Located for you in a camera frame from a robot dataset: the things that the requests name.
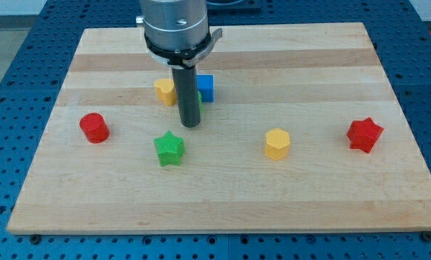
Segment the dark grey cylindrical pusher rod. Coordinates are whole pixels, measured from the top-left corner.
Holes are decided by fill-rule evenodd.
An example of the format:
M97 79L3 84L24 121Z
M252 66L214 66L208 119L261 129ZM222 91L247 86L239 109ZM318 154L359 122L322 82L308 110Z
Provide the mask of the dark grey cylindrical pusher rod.
M187 128L201 121L196 69L172 69L181 123Z

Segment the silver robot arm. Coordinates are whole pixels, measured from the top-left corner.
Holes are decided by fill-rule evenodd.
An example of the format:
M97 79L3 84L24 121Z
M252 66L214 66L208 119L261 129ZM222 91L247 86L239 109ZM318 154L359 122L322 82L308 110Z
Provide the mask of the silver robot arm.
M137 21L144 28L150 56L171 68L181 123L201 121L196 66L191 59L209 46L211 36L204 0L140 0Z

